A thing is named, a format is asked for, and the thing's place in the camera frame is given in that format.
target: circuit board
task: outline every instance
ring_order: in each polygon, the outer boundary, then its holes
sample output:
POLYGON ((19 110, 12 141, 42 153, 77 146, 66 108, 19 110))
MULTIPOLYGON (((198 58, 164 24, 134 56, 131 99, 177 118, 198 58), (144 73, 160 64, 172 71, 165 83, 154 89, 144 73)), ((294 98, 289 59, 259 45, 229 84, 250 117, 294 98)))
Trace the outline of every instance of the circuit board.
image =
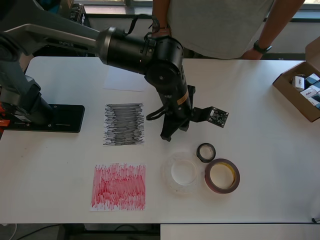
POLYGON ((210 113, 210 117, 207 121, 223 128, 226 125, 226 121, 227 121, 228 116, 229 116, 228 112, 222 111, 222 110, 214 107, 212 109, 212 111, 210 113))

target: person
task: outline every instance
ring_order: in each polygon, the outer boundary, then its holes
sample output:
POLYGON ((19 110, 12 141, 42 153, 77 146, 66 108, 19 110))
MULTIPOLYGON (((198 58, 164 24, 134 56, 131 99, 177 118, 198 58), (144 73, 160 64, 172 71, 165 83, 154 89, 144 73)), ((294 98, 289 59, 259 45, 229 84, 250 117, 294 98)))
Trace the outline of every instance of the person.
POLYGON ((153 0, 152 15, 160 23, 160 30, 154 35, 177 39, 185 48, 185 58, 260 60, 303 3, 304 0, 153 0))

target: hand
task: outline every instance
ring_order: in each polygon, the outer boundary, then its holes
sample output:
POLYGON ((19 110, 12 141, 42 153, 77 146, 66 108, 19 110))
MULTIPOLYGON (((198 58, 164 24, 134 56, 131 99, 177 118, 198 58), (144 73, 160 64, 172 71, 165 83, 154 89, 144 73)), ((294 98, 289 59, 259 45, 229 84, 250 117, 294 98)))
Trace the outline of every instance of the hand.
POLYGON ((245 59, 245 60, 260 60, 262 58, 263 54, 254 50, 253 48, 249 49, 248 51, 246 51, 241 59, 245 59))
POLYGON ((152 33, 152 37, 160 37, 165 35, 169 35, 171 37, 171 30, 169 27, 167 27, 166 29, 160 29, 158 32, 152 33))

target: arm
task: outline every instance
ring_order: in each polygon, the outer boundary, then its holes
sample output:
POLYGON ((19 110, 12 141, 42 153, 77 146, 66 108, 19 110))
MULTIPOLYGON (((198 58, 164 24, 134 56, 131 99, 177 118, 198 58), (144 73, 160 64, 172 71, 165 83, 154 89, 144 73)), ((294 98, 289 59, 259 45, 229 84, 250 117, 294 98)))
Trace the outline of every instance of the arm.
MULTIPOLYGON (((170 4, 170 0, 153 0, 152 15, 158 19, 160 23, 160 28, 165 28, 168 24, 167 14, 169 9, 169 4, 170 4)), ((157 36, 171 35, 171 32, 169 28, 160 29, 159 33, 156 35, 157 36)))
MULTIPOLYGON (((270 14, 266 20, 260 38, 259 47, 266 49, 269 47, 279 33, 285 28, 291 18, 300 9, 305 0, 275 0, 270 14)), ((248 50, 243 59, 259 60, 262 54, 254 49, 248 50)))

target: open cardboard box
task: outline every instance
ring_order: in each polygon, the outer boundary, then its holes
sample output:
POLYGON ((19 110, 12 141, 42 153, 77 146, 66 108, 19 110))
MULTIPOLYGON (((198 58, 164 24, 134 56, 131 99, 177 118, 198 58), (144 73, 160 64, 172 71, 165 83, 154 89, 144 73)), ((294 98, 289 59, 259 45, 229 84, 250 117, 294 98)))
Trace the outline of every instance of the open cardboard box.
POLYGON ((288 99, 310 122, 320 118, 320 110, 313 106, 291 84, 293 76, 316 74, 320 77, 320 37, 309 43, 305 48, 306 61, 282 73, 273 85, 288 99))

